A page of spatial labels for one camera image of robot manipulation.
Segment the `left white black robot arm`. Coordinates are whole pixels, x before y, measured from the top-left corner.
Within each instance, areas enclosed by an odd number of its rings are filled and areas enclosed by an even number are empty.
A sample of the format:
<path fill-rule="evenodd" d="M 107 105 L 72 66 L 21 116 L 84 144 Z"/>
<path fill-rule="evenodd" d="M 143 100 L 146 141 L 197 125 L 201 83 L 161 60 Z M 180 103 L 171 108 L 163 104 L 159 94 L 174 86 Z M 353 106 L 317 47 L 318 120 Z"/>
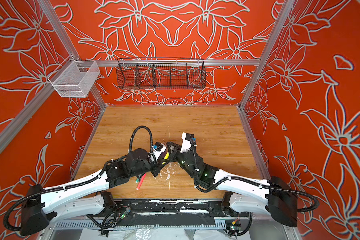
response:
<path fill-rule="evenodd" d="M 138 130 L 145 129 L 150 137 L 148 151 L 132 149 Z M 126 184 L 130 178 L 142 180 L 143 175 L 157 176 L 162 169 L 162 143 L 153 142 L 153 134 L 146 126 L 134 129 L 128 153 L 109 160 L 97 172 L 55 187 L 31 186 L 25 197 L 17 200 L 4 214 L 4 227 L 22 236 L 30 236 L 47 228 L 54 220 L 87 215 L 90 219 L 106 209 L 115 208 L 109 189 Z"/>

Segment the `pink marker pen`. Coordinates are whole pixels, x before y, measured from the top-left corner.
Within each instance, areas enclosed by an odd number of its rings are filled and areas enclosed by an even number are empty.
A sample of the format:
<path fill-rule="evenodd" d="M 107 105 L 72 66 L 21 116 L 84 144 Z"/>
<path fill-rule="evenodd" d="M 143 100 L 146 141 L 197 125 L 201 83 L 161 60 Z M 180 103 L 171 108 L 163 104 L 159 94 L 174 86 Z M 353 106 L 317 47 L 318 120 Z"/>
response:
<path fill-rule="evenodd" d="M 138 181 L 138 185 L 137 185 L 137 188 L 136 190 L 139 190 L 143 184 L 143 181 L 145 180 L 145 177 L 146 177 L 147 174 L 143 174 L 140 178 L 139 178 L 139 181 Z"/>

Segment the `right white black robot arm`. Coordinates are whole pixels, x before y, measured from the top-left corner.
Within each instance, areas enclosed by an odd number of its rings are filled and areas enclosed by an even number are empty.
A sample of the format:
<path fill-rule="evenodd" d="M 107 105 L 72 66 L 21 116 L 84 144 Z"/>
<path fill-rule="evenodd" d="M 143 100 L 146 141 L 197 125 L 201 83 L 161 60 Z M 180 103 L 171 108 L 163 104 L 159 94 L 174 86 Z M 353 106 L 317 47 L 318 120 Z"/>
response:
<path fill-rule="evenodd" d="M 167 148 L 169 159 L 186 171 L 198 191 L 225 191 L 224 207 L 235 213 L 267 215 L 282 225 L 294 228 L 298 213 L 314 211 L 320 205 L 315 196 L 293 190 L 278 177 L 251 179 L 204 163 L 197 154 L 194 138 L 184 140 L 182 145 L 167 142 Z"/>

